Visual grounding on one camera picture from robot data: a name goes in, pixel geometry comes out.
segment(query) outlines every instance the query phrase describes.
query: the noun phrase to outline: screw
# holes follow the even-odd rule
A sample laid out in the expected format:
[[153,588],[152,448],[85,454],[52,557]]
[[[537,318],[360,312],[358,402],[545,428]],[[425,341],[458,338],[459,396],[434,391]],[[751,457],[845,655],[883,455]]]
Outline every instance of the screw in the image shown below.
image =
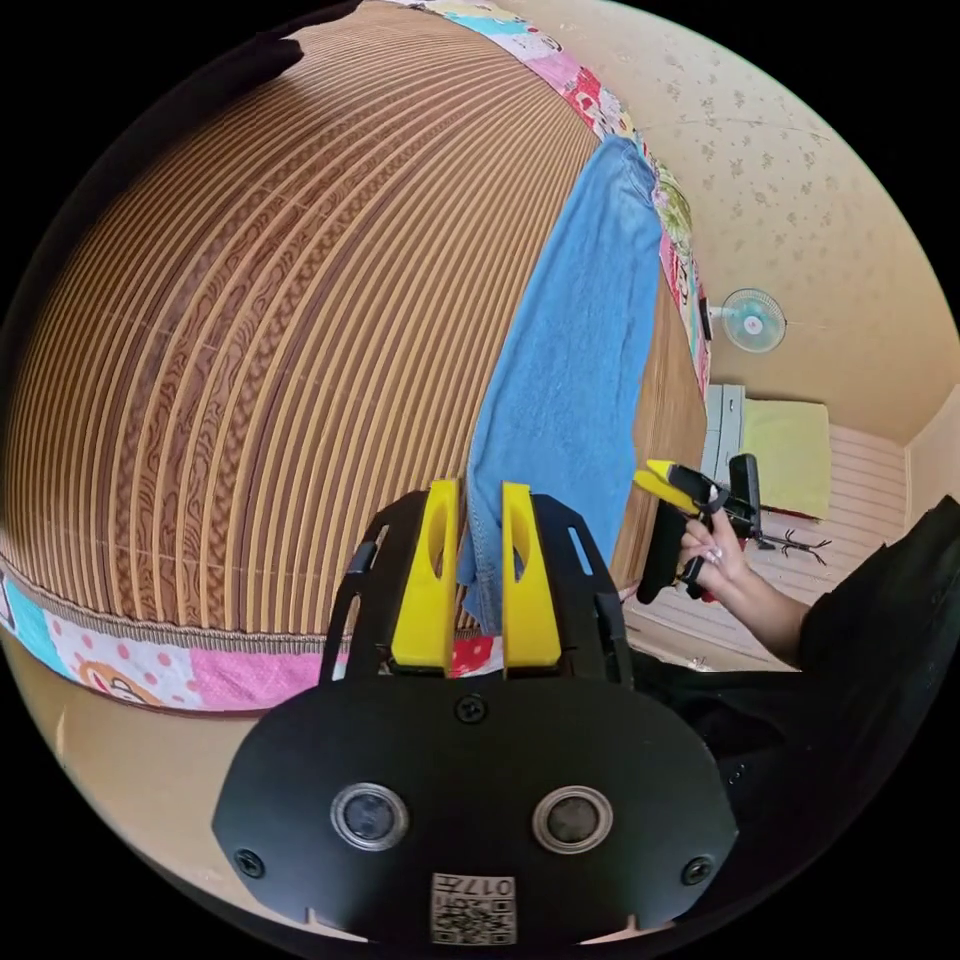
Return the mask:
[[454,710],[461,723],[480,723],[487,715],[487,705],[475,693],[461,697]]
[[263,861],[252,850],[238,850],[233,855],[233,861],[240,872],[251,880],[259,880],[264,874]]
[[680,880],[685,887],[694,887],[703,883],[713,873],[713,863],[709,857],[694,857],[680,874]]

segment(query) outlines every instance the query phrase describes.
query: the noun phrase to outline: white cabinet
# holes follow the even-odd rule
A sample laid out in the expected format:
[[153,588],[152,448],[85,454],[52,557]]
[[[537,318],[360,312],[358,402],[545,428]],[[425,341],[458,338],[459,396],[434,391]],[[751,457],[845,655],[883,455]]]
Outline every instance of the white cabinet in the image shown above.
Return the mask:
[[743,401],[746,389],[728,384],[707,387],[707,438],[700,472],[730,483],[730,458],[743,448]]

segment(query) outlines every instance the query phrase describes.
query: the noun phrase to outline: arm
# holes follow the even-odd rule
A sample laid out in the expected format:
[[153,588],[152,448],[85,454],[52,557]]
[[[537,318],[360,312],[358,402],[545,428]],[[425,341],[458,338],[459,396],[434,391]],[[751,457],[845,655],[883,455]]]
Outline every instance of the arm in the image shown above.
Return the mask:
[[717,598],[778,660],[797,666],[800,629],[810,609],[772,587],[747,564],[723,510],[713,518],[713,532],[696,520],[687,524],[680,563],[706,561],[697,582]]
[[810,609],[805,603],[770,586],[746,565],[736,581],[708,589],[773,656],[797,666],[800,628]]

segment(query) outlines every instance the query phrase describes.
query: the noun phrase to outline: blue towel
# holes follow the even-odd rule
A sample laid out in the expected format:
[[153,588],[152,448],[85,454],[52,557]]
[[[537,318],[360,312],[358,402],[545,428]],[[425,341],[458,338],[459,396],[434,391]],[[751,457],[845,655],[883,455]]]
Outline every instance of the blue towel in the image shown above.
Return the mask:
[[654,174],[607,137],[574,185],[517,309],[467,462],[464,607],[501,630],[501,488],[576,510],[609,564],[636,455],[632,426],[660,277]]

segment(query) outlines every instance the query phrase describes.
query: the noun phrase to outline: black clothing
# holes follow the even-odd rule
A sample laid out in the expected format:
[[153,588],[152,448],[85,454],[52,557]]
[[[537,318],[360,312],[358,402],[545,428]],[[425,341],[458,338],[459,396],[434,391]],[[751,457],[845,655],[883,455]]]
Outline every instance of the black clothing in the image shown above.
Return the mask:
[[740,837],[691,911],[778,885],[829,846],[903,757],[960,638],[960,504],[945,497],[804,619],[799,673],[699,673],[633,652],[636,688],[713,753]]

